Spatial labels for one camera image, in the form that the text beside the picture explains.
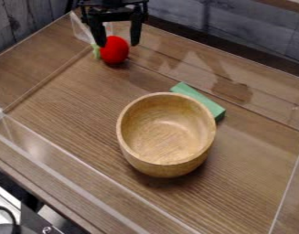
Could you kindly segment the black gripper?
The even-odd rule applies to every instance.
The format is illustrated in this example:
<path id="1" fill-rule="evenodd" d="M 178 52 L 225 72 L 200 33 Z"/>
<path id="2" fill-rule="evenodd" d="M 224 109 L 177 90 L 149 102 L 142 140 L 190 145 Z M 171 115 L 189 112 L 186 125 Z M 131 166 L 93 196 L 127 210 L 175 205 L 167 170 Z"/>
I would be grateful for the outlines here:
<path id="1" fill-rule="evenodd" d="M 107 44 L 105 22 L 131 21 L 131 45 L 139 44 L 142 22 L 149 19 L 150 0 L 79 0 L 82 21 L 90 23 L 93 37 L 99 47 Z"/>

